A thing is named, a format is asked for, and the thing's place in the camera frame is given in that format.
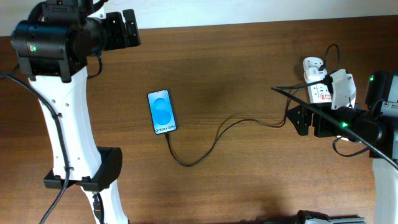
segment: smartphone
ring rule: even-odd
[[[155,134],[163,134],[177,130],[168,90],[149,93],[148,102]]]

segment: white wall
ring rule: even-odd
[[[10,35],[41,0],[0,0],[0,35]],[[109,0],[134,9],[140,29],[398,14],[398,0]]]

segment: wood grain surface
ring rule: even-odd
[[[149,29],[141,30],[141,46],[105,52],[103,73],[88,82],[88,107],[96,144],[123,150],[119,193],[131,223],[234,223],[300,209],[373,223],[367,154],[340,157],[333,138],[316,138],[313,129],[299,136],[290,122],[280,129],[241,123],[201,164],[182,167],[164,136],[154,134],[147,94],[170,90],[179,126],[172,144],[179,158],[193,162],[223,122],[278,123],[286,99],[271,86],[302,83],[303,59],[323,57],[332,43],[340,46],[341,68],[354,75],[363,103],[373,71],[398,69],[397,24],[398,16],[389,16]],[[0,70],[17,63],[9,42],[0,39]],[[97,69],[91,58],[89,73]],[[42,181],[53,165],[44,117],[37,100],[9,80],[0,80],[0,95],[0,223],[38,223],[58,194]],[[345,153],[362,148],[339,144]],[[95,221],[74,186],[48,223]]]

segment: white power strip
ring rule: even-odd
[[[324,79],[328,72],[326,69],[318,71],[321,65],[323,65],[323,61],[320,58],[309,57],[304,59],[304,79],[307,83]],[[308,94],[310,95],[311,103],[331,103],[331,94],[328,91],[328,87],[324,84],[309,86]]]

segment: black cable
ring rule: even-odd
[[[63,140],[63,134],[62,134],[62,128],[59,120],[59,115],[57,112],[54,110],[53,106],[36,90],[34,90],[31,86],[28,84],[24,83],[22,80],[16,78],[15,76],[12,76],[6,72],[1,72],[1,75],[20,84],[22,87],[24,87],[27,91],[29,91],[31,94],[36,96],[37,99],[42,102],[42,104],[50,111],[52,118],[54,119],[55,126],[57,127],[57,132],[58,132],[58,138],[60,141],[61,145],[61,151],[62,151],[62,156],[63,156],[63,162],[65,163],[65,181],[63,183],[62,189],[55,198],[54,202],[51,204],[50,208],[47,210],[47,212],[44,214],[43,218],[40,221],[40,224],[43,224],[46,219],[49,217],[50,213],[52,210],[55,208],[55,206],[58,204],[60,201],[63,193],[65,193],[66,189],[68,188],[69,184],[69,178],[70,178],[70,166],[69,166],[69,160],[68,160],[68,154],[67,154],[67,149],[65,147],[65,141]]]
[[[362,142],[365,146],[367,146],[370,150],[372,150],[372,152],[374,152],[375,154],[377,154],[379,157],[385,159],[388,163],[390,163],[396,170],[398,170],[398,165],[388,156],[386,156],[383,152],[381,152],[380,150],[378,150],[376,147],[374,147],[372,144],[370,144],[369,142],[367,142],[367,140],[363,139],[361,136],[359,136],[358,134],[356,134],[354,131],[350,130],[350,128],[347,127],[342,127],[342,125],[340,125],[339,121],[337,121],[335,118],[333,118],[332,116],[326,114],[325,112],[321,111],[320,109],[298,99],[297,97],[291,95],[290,93],[287,93],[283,90],[281,90],[278,87],[272,87],[273,90],[291,98],[292,100],[296,101],[297,103],[301,104],[302,106],[304,106],[305,108],[313,111],[314,113],[317,113],[318,115],[320,115],[322,118],[325,118],[327,121],[329,121],[331,124],[334,124],[335,126],[339,127],[342,131],[346,132],[347,134],[349,134],[350,136],[354,137],[356,140]]]
[[[97,193],[97,196],[98,196],[99,204],[101,205],[101,218],[99,220],[99,224],[105,224],[105,222],[104,222],[104,219],[105,219],[104,203],[102,202],[102,197],[99,192]]]
[[[44,2],[39,2],[30,12],[27,20],[29,21],[41,21],[43,18],[43,4]]]
[[[376,100],[376,101],[371,105],[371,107],[370,107],[370,109],[371,109],[371,115],[374,115],[374,110],[377,108],[377,105],[378,105],[380,102],[383,102],[383,101],[387,101],[387,100],[384,99],[384,98],[381,98],[381,99]]]
[[[312,86],[312,85],[316,85],[316,84],[320,84],[320,83],[324,83],[324,80],[319,80],[316,82],[312,82],[312,83],[307,83],[307,84],[303,84],[303,85],[295,85],[295,86],[280,86],[278,88],[280,88],[281,90],[298,90],[301,88],[305,88],[308,86]]]
[[[98,55],[97,59],[98,59],[98,64],[99,64],[99,70],[98,70],[97,74],[87,76],[87,79],[92,79],[92,78],[97,77],[99,74],[101,74],[102,70],[104,69],[104,63],[102,61],[102,55]]]
[[[293,92],[293,95],[295,95],[296,92],[299,91],[300,89],[301,89],[301,88],[296,89],[296,90]],[[257,123],[259,123],[259,124],[261,124],[261,125],[270,127],[270,128],[281,128],[281,127],[283,127],[283,126],[285,125],[285,123],[286,123],[286,119],[287,119],[287,110],[289,109],[290,101],[291,101],[291,99],[288,99],[288,100],[287,100],[286,107],[285,107],[285,114],[284,114],[284,118],[283,118],[283,120],[282,120],[282,124],[280,124],[280,125],[270,125],[270,124],[263,123],[263,122],[261,122],[261,121],[259,121],[259,120],[256,120],[256,119],[242,119],[242,120],[240,120],[240,121],[237,121],[237,122],[235,122],[235,123],[229,125],[226,129],[224,129],[224,131],[222,131],[221,134],[218,135],[218,137],[216,138],[216,141],[213,143],[213,145],[212,145],[212,147],[209,149],[209,151],[207,151],[205,155],[203,155],[199,160],[197,160],[196,162],[194,162],[194,163],[192,163],[192,164],[186,164],[186,163],[184,163],[184,162],[181,162],[181,161],[175,156],[175,154],[174,154],[174,152],[173,152],[173,149],[172,149],[172,147],[171,147],[170,134],[169,134],[169,133],[165,133],[165,137],[166,137],[166,140],[167,140],[167,145],[169,146],[169,151],[170,151],[172,157],[173,157],[173,158],[178,162],[178,164],[180,164],[181,166],[192,167],[192,166],[194,166],[194,165],[197,165],[198,163],[200,163],[201,161],[203,161],[204,159],[206,159],[206,157],[213,151],[213,149],[216,147],[216,145],[217,145],[218,141],[220,140],[220,138],[222,137],[222,135],[223,135],[229,128],[232,128],[232,127],[233,127],[234,125],[236,125],[236,124],[239,124],[239,123],[244,122],[244,121],[254,121],[254,122],[257,122]]]
[[[357,156],[357,155],[360,155],[360,154],[362,154],[362,153],[364,153],[364,152],[368,152],[368,151],[369,151],[369,148],[364,148],[364,149],[362,149],[362,150],[360,150],[360,151],[358,151],[358,152],[352,153],[352,154],[348,154],[348,155],[346,155],[346,154],[341,154],[340,152],[337,151],[337,148],[336,148],[337,142],[338,142],[341,138],[342,138],[342,137],[336,138],[336,139],[333,141],[332,146],[333,146],[333,149],[335,150],[335,152],[336,152],[337,154],[343,156],[343,157],[354,157],[354,156]]]
[[[11,72],[9,72],[10,75],[14,75],[19,69],[19,64],[17,64],[12,70]]]
[[[323,65],[321,65],[321,67],[319,68],[318,71],[323,71],[323,70],[326,68],[326,63],[327,63],[327,61],[328,61],[329,50],[330,50],[332,47],[336,47],[336,50],[337,50],[337,66],[336,66],[336,69],[335,69],[335,70],[338,70],[338,67],[340,66],[340,49],[338,48],[338,45],[337,45],[337,44],[331,44],[331,45],[326,49],[324,63],[323,63]]]
[[[100,10],[104,6],[104,3],[107,2],[107,1],[108,0],[99,0],[99,2],[95,3],[94,6],[93,6],[94,11],[92,13]]]

